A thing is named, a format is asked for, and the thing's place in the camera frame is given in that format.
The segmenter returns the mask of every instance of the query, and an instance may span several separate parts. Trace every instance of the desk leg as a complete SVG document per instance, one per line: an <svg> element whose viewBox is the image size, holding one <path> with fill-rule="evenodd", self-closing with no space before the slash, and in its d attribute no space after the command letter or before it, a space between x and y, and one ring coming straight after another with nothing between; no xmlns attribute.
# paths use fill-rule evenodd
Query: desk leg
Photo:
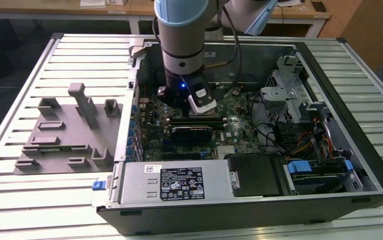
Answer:
<svg viewBox="0 0 383 240"><path fill-rule="evenodd" d="M311 25L311 28L305 34L306 38L317 38L319 33L324 27L325 21L327 21L325 19L315 19L315 22Z"/></svg>
<svg viewBox="0 0 383 240"><path fill-rule="evenodd" d="M128 26L130 26L130 33L134 35L139 34L139 16L128 16Z"/></svg>

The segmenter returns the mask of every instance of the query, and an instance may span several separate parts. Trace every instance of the cardboard box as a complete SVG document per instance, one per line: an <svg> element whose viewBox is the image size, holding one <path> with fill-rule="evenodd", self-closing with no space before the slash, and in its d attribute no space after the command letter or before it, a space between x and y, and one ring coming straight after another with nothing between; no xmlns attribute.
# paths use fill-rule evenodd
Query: cardboard box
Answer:
<svg viewBox="0 0 383 240"><path fill-rule="evenodd" d="M127 0L106 0L106 4L124 5Z"/></svg>

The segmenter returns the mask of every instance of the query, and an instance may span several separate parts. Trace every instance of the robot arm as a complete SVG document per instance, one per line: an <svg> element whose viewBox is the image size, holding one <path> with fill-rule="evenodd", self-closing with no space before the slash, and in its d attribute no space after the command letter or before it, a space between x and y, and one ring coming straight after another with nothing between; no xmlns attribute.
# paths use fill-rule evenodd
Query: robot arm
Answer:
<svg viewBox="0 0 383 240"><path fill-rule="evenodd" d="M228 11L236 29L258 35L276 3L277 0L154 1L166 71L166 86L158 90L158 99L167 105L191 107L195 113L217 106L202 75L205 27L211 21L232 27L221 13Z"/></svg>

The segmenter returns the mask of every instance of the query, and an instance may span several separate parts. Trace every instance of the wooden desk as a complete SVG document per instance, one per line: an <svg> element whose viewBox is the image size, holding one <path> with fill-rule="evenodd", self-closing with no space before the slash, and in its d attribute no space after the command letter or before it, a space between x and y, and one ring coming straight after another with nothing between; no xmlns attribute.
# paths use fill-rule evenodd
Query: wooden desk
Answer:
<svg viewBox="0 0 383 240"><path fill-rule="evenodd" d="M153 20L154 2L128 0L124 6L107 5L99 9L80 9L79 0L0 0L0 18L39 20L126 20L131 34L139 34L139 21ZM329 19L328 12L317 12L311 0L304 5L274 9L270 24L311 25L306 37L317 37Z"/></svg>

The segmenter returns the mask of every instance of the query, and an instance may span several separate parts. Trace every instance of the metal slatted surface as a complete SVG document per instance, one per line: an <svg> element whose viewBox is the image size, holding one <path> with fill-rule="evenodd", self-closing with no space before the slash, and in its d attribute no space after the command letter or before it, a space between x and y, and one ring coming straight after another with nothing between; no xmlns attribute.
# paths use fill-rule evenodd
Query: metal slatted surface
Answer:
<svg viewBox="0 0 383 240"><path fill-rule="evenodd" d="M245 40L297 41L300 38L254 38ZM127 47L123 35L66 34L50 49L41 71L31 83L0 138L0 239L128 239L96 215L91 206L92 181L108 173L12 175L21 145L33 127L40 97L56 96L60 104L72 104L66 89L70 83L84 83L86 95L95 103L106 98L127 98ZM383 157L383 88L356 64L335 40L304 41L352 111L364 132ZM132 237L130 239L337 239L383 238L383 206L359 210L331 223L273 226L252 229L207 231Z"/></svg>

